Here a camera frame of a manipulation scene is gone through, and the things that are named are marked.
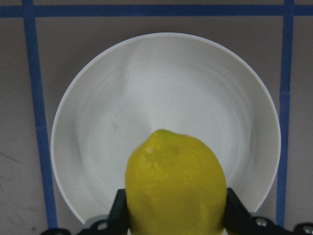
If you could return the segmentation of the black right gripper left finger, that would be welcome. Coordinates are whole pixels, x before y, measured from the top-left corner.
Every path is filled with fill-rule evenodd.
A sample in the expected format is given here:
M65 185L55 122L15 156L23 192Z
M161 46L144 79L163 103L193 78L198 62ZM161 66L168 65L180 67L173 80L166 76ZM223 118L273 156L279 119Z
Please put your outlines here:
M130 227L126 191L119 189L106 218L99 218L78 235L127 235Z

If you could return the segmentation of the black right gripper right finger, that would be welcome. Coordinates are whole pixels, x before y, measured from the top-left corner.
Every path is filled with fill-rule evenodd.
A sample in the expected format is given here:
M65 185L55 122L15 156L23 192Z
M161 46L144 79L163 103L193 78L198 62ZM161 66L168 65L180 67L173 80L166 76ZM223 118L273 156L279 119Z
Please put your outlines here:
M311 235L312 223L297 224L288 231L262 216L253 216L245 208L233 189L227 189L224 227L238 235Z

